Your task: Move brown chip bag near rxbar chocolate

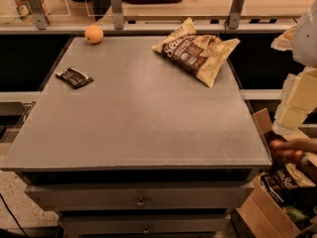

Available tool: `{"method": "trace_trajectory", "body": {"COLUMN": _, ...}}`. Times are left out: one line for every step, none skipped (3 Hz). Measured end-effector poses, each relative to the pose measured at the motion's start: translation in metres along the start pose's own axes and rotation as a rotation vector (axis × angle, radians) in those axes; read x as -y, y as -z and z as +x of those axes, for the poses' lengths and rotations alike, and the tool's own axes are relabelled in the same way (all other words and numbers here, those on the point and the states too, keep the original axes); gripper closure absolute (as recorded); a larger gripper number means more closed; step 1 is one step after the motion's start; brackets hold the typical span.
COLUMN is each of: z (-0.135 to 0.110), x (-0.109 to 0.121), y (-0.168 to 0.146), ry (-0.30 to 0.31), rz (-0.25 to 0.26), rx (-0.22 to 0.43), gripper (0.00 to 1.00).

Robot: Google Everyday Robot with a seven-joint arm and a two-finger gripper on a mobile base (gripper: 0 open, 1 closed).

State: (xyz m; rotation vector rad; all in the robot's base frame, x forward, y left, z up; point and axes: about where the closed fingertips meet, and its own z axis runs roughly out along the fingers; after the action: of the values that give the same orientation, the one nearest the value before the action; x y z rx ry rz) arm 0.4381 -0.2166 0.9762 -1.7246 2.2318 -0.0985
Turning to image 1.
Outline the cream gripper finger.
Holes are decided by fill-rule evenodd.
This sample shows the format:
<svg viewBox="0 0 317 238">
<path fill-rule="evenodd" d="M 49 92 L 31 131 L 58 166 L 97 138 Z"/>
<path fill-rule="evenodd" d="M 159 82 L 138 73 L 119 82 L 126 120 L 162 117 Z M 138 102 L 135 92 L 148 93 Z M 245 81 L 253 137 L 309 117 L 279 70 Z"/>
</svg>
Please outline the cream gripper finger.
<svg viewBox="0 0 317 238">
<path fill-rule="evenodd" d="M 272 130 L 289 135 L 298 129 L 317 108 L 317 68 L 306 66 L 302 72 L 290 73 L 284 81 Z"/>
<path fill-rule="evenodd" d="M 286 30 L 284 33 L 279 35 L 277 38 L 275 38 L 272 43 L 271 47 L 277 51 L 291 51 L 293 49 L 293 40 L 294 40 L 294 34 L 295 34 L 296 26 L 290 27 L 288 30 Z"/>
</svg>

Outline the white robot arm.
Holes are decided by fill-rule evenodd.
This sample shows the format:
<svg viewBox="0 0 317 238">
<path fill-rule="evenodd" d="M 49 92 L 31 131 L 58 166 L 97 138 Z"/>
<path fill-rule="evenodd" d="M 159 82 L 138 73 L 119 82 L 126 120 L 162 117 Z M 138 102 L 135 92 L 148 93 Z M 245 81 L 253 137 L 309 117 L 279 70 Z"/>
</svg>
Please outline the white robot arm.
<svg viewBox="0 0 317 238">
<path fill-rule="evenodd" d="M 292 57 L 303 64 L 304 69 L 298 75 L 290 73 L 282 87 L 272 126 L 272 130 L 282 136 L 296 131 L 317 108 L 317 1 L 292 31 Z"/>
</svg>

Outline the person's hand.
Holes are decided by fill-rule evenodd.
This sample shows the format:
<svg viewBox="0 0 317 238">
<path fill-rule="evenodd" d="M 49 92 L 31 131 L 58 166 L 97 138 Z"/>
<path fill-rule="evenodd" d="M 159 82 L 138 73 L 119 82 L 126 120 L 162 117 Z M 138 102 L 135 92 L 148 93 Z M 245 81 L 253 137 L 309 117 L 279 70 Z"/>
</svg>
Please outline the person's hand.
<svg viewBox="0 0 317 238">
<path fill-rule="evenodd" d="M 283 164 L 299 164 L 303 156 L 303 140 L 272 140 L 268 145 L 272 157 Z"/>
</svg>

